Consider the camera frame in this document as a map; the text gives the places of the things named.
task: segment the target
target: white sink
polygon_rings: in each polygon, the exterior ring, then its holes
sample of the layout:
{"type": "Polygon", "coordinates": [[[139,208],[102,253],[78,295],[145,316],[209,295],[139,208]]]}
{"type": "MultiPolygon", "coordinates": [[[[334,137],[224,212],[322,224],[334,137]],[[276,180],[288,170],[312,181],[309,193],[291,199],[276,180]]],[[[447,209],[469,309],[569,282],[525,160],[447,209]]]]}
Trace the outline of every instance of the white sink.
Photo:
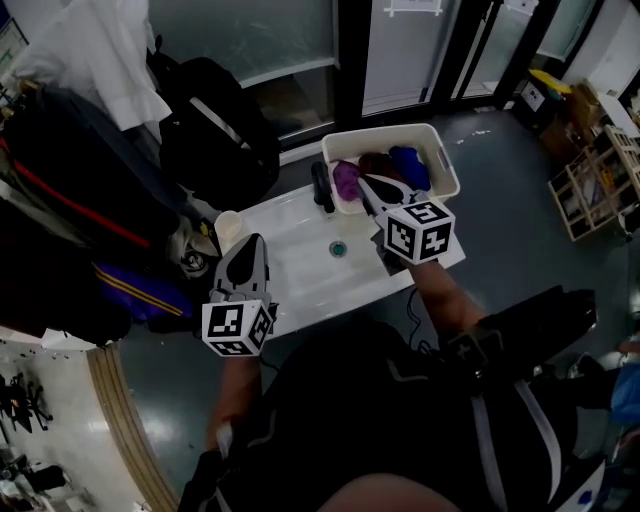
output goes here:
{"type": "MultiPolygon", "coordinates": [[[[244,210],[249,230],[266,243],[268,291],[279,304],[272,337],[287,334],[359,308],[413,284],[408,271],[389,276],[371,242],[378,230],[366,214],[326,214],[313,201],[313,186],[244,210]],[[331,254],[332,242],[346,245],[346,254],[331,254]]],[[[442,265],[464,259],[453,236],[442,265]]]]}

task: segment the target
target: white cup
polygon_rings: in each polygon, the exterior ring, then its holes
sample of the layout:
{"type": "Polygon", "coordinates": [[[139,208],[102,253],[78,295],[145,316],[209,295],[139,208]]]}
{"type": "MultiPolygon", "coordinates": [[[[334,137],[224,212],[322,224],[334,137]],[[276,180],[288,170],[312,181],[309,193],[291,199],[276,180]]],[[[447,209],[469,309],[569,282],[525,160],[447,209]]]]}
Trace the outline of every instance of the white cup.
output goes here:
{"type": "Polygon", "coordinates": [[[218,215],[213,224],[224,256],[237,242],[249,235],[247,227],[238,212],[228,210],[218,215]]]}

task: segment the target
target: white jacket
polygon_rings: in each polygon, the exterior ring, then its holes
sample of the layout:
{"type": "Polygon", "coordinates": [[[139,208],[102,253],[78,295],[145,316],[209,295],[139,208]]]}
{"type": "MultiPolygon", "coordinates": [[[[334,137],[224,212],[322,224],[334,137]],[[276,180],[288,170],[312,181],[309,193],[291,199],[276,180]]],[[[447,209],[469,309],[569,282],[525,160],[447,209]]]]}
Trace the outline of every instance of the white jacket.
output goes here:
{"type": "Polygon", "coordinates": [[[18,56],[10,73],[69,88],[108,112],[120,130],[171,109],[146,68],[148,0],[74,0],[18,56]]]}

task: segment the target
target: sink drain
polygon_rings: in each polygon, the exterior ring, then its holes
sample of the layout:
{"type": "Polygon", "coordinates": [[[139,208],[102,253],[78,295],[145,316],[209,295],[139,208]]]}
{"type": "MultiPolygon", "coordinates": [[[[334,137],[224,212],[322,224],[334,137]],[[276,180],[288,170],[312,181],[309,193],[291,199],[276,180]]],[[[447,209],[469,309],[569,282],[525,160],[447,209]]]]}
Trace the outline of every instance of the sink drain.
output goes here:
{"type": "Polygon", "coordinates": [[[329,252],[334,258],[342,258],[347,254],[347,246],[343,242],[332,242],[329,246],[329,252]]]}

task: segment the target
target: gray floor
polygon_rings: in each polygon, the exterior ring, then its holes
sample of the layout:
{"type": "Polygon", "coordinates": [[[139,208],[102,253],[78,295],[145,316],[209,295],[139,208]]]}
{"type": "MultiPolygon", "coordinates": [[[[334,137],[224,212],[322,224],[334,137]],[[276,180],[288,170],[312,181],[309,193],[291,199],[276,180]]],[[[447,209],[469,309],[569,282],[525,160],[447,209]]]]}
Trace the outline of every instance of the gray floor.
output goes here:
{"type": "MultiPolygon", "coordinates": [[[[594,289],[597,327],[556,362],[566,366],[580,352],[598,356],[611,351],[631,333],[629,296],[638,268],[630,263],[638,259],[638,243],[625,245],[609,227],[575,244],[569,240],[547,188],[551,168],[546,154],[508,112],[465,113],[430,122],[440,133],[462,185],[460,195],[447,203],[456,214],[456,233],[467,254],[451,270],[457,282],[488,312],[556,284],[594,289]]],[[[309,182],[314,160],[283,169],[271,194],[309,182]]],[[[363,309],[408,339],[408,295],[406,290],[363,309]]],[[[417,340],[435,339],[418,299],[413,309],[424,320],[414,346],[417,340]]],[[[346,321],[340,317],[279,338],[266,346],[264,357],[280,365],[311,329],[329,330],[346,321]]],[[[152,335],[143,329],[121,341],[120,349],[151,445],[169,481],[181,492],[203,448],[222,361],[189,335],[152,335]]],[[[275,372],[263,369],[268,385],[275,372]]]]}

